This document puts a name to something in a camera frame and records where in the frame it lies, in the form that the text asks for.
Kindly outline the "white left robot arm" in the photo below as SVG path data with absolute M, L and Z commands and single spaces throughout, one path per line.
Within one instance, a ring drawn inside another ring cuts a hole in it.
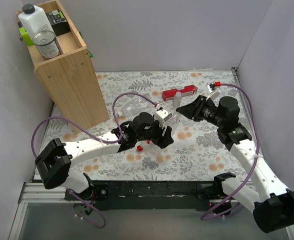
M 171 117 L 172 114 L 165 109 L 156 111 L 154 115 L 142 112 L 98 139 L 51 140 L 35 159 L 44 187 L 48 190 L 64 187 L 76 192 L 82 200 L 90 199 L 93 195 L 90 178 L 73 167 L 88 159 L 132 149 L 138 142 L 151 141 L 161 149 L 166 148 L 174 142 L 172 128 L 167 124 Z

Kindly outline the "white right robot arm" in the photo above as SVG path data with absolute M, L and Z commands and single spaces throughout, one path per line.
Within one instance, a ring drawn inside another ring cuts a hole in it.
M 257 142 L 239 122 L 238 101 L 230 96 L 220 98 L 219 104 L 205 97 L 177 108 L 177 112 L 195 122 L 207 121 L 217 126 L 219 140 L 241 163 L 254 189 L 244 185 L 233 173 L 215 176 L 213 194 L 224 199 L 232 195 L 247 208 L 258 227 L 270 233 L 294 225 L 294 191 L 290 190 L 271 170 L 262 155 L 258 155 Z

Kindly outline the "clear bottle with red cap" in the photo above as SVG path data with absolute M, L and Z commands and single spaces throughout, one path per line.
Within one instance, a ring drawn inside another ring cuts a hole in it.
M 157 157 L 162 153 L 162 149 L 155 145 L 152 141 L 142 141 L 136 147 L 138 152 L 144 152 L 149 156 Z

